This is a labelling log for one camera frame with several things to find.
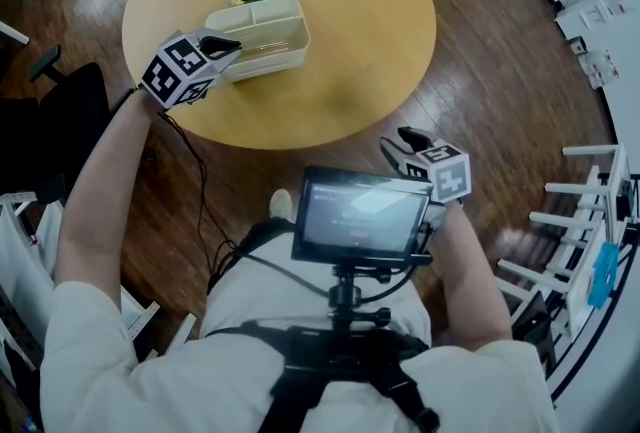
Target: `blue cloth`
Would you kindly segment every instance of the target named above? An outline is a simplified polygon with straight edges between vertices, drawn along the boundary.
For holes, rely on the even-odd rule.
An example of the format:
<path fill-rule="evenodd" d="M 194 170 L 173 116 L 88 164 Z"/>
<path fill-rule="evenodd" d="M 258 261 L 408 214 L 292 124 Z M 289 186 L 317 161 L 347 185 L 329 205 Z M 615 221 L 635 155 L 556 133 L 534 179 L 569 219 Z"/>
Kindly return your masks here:
<path fill-rule="evenodd" d="M 604 307 L 613 289 L 618 273 L 618 252 L 618 245 L 615 243 L 604 243 L 600 249 L 593 264 L 593 280 L 588 301 L 592 307 L 597 309 Z"/>

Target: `white basket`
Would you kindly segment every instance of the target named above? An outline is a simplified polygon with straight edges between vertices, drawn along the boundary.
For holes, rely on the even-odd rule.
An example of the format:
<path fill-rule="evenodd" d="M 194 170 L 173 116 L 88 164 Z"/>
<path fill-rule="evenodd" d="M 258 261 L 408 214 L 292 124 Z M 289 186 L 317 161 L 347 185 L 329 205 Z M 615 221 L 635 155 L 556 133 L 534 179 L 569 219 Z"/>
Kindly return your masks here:
<path fill-rule="evenodd" d="M 310 37 L 297 0 L 264 0 L 214 12 L 206 27 L 242 44 L 242 54 L 222 75 L 241 81 L 304 63 Z"/>

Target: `monitor mount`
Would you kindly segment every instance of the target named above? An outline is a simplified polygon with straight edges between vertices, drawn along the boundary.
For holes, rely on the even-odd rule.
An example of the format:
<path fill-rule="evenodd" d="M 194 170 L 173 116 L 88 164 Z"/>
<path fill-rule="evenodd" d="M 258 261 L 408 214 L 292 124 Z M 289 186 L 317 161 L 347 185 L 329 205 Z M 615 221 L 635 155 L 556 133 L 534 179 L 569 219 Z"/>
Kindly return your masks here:
<path fill-rule="evenodd" d="M 328 316 L 334 330 L 348 331 L 353 321 L 367 321 L 383 328 L 391 321 L 391 309 L 382 307 L 376 312 L 356 312 L 362 305 L 362 291 L 354 283 L 355 277 L 375 278 L 381 284 L 391 281 L 388 268 L 357 268 L 355 266 L 334 266 L 333 275 L 338 284 L 329 289 L 329 307 L 333 312 Z"/>

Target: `shoulder strap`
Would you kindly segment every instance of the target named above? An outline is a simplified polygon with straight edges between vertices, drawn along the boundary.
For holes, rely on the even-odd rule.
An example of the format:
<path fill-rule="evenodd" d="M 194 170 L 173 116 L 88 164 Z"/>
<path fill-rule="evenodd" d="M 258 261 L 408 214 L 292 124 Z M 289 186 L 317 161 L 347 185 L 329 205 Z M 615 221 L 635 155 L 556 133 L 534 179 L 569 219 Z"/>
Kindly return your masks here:
<path fill-rule="evenodd" d="M 380 394 L 392 399 L 402 413 L 416 423 L 420 433 L 433 433 L 440 428 L 438 414 L 424 406 L 418 385 L 398 364 L 371 378 L 371 385 Z"/>
<path fill-rule="evenodd" d="M 248 322 L 207 335 L 247 335 L 260 339 L 284 356 L 285 370 L 271 389 L 273 402 L 259 433 L 299 432 L 307 412 L 318 406 L 331 381 L 368 382 L 380 394 L 392 399 L 402 413 L 418 426 L 420 433 L 434 433 L 439 429 L 438 415 L 424 406 L 416 382 L 400 367 L 400 361 L 429 349 L 422 341 L 390 330 L 354 332 L 355 352 L 362 349 L 364 339 L 364 345 L 370 346 L 364 357 L 366 363 L 364 367 L 346 366 L 336 370 L 333 366 L 335 361 L 327 357 L 332 332 L 314 331 L 316 335 L 311 336 L 309 332 L 298 327 L 289 330 L 265 328 L 256 322 Z"/>

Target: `black chair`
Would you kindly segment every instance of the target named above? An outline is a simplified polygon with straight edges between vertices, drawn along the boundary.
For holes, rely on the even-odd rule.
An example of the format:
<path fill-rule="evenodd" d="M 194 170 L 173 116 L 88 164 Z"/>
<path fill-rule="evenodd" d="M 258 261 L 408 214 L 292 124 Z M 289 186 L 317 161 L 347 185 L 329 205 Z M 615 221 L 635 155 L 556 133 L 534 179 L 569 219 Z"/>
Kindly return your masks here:
<path fill-rule="evenodd" d="M 53 66 L 60 54 L 52 47 L 31 70 L 32 83 L 43 74 L 56 83 L 40 103 L 0 99 L 0 196 L 31 191 L 43 204 L 68 196 L 112 117 L 100 67 L 65 76 Z"/>
<path fill-rule="evenodd" d="M 551 335 L 551 316 L 540 291 L 513 324 L 512 330 L 514 340 L 536 347 L 545 375 L 549 376 L 556 365 L 556 352 Z"/>

